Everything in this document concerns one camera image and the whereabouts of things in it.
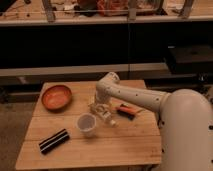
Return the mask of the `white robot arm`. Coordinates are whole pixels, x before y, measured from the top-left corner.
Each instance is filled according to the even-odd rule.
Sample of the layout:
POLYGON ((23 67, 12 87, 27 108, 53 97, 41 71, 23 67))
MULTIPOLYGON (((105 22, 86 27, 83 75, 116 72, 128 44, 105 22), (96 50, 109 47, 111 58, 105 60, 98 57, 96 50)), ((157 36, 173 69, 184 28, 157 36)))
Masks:
POLYGON ((162 171, 213 171, 213 107, 199 92, 179 89, 172 93, 119 84, 115 72, 96 83, 95 102, 111 97, 143 107, 163 122, 162 171))

